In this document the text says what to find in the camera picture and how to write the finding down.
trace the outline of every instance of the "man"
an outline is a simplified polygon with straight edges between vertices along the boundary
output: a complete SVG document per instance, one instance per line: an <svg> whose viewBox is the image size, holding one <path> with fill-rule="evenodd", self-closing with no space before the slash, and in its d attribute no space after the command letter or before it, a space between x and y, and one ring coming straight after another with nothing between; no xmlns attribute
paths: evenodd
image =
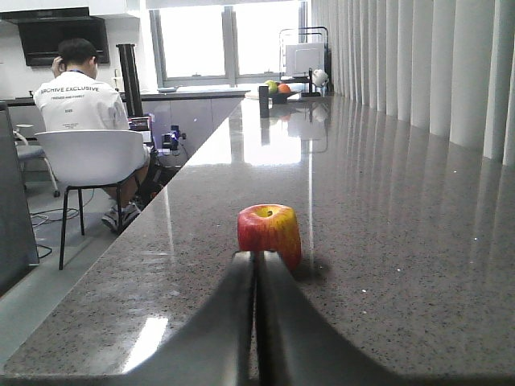
<svg viewBox="0 0 515 386"><path fill-rule="evenodd" d="M96 80L97 51L85 39L65 40L58 46L59 56L52 64L54 80L44 83L34 94L34 102L43 115L47 131L110 129L128 130L129 123L122 99L110 85ZM143 181L150 155L144 146L145 162L136 171ZM122 186L122 223L129 225L140 213L131 203L137 190L134 179ZM115 198L115 190L106 189ZM102 222L117 231L117 207L102 217Z"/></svg>

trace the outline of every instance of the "window frame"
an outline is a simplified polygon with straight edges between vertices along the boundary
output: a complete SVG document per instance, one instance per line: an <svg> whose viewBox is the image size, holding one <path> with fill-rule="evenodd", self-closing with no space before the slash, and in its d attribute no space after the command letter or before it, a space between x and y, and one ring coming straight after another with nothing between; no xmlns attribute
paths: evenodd
<svg viewBox="0 0 515 386"><path fill-rule="evenodd" d="M299 1L299 27L307 26L307 1ZM222 35L224 44L225 74L223 76L177 76L167 77L166 56L164 55L161 15L159 10L150 10L150 28L154 44L154 63L159 87L206 86L228 84L262 83L278 78L279 72L240 75L237 56L237 23L233 6L224 6L222 11Z"/></svg>

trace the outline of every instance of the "black hair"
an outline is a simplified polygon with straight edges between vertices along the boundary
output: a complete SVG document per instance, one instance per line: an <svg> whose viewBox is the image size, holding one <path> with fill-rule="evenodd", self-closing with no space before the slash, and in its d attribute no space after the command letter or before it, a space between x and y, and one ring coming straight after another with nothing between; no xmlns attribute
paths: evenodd
<svg viewBox="0 0 515 386"><path fill-rule="evenodd" d="M57 47L59 56L63 58L63 64L83 64L94 56L98 57L95 47L86 39L76 38L64 40Z"/></svg>

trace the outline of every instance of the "white chair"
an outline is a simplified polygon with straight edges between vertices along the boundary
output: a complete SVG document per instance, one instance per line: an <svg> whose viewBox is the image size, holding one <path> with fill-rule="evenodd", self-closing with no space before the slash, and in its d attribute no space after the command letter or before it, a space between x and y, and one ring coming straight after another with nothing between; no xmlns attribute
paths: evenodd
<svg viewBox="0 0 515 386"><path fill-rule="evenodd" d="M23 173L23 166L25 165L26 161L30 161L31 159L41 158L45 161L48 168L48 174L50 175L50 180L52 185L54 186L54 197L59 197L60 192L59 188L57 187L56 178L54 177L54 173L52 172L52 167L50 166L50 163L48 162L47 158L45 157L45 153L43 151L43 148L41 146L37 145L29 145L29 141L20 134L19 130L23 128L30 128L33 125L16 125L16 129L13 130L13 135L21 141L23 145L19 145L16 143L16 152L18 153L18 160L20 161L20 164L22 164L22 173Z"/></svg>
<svg viewBox="0 0 515 386"><path fill-rule="evenodd" d="M63 199L63 223L59 269L63 269L68 193L79 196L80 231L84 235L82 190L116 187L118 234L123 231L120 190L129 178L139 181L134 171L144 161L140 133L129 130L77 130L37 133L57 179L66 186Z"/></svg>

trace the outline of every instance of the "kitchen island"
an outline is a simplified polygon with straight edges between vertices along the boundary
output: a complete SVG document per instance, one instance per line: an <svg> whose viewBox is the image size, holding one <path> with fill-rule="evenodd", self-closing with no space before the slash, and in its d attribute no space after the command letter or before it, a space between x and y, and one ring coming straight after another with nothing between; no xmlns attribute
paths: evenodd
<svg viewBox="0 0 515 386"><path fill-rule="evenodd" d="M405 378L513 384L514 202L513 168L343 97L270 118L243 100L14 353L5 381L137 366L157 348L136 352L148 322L164 323L163 344L216 288L237 213L282 203L303 242L295 280L366 355Z"/></svg>

